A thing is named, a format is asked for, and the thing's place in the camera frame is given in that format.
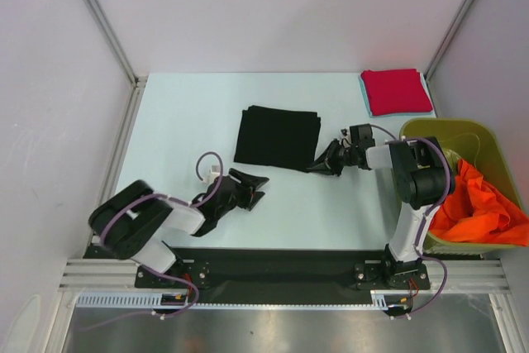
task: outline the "black folded cloth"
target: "black folded cloth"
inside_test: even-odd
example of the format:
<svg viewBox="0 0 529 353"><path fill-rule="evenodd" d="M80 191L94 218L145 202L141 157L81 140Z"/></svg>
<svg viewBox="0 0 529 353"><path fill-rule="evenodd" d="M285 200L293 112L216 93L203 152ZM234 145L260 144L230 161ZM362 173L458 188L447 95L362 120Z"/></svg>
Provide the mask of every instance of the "black folded cloth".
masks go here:
<svg viewBox="0 0 529 353"><path fill-rule="evenodd" d="M234 161L307 172L320 127L316 112L251 106L242 111Z"/></svg>

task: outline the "crumpled orange fabric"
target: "crumpled orange fabric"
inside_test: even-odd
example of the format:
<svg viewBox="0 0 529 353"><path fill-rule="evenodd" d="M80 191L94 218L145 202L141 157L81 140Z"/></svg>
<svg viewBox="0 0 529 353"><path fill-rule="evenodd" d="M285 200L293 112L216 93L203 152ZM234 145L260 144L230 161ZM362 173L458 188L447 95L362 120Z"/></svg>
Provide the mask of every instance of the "crumpled orange fabric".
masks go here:
<svg viewBox="0 0 529 353"><path fill-rule="evenodd" d="M529 217L465 160L455 191L433 218L430 232L446 241L527 246Z"/></svg>

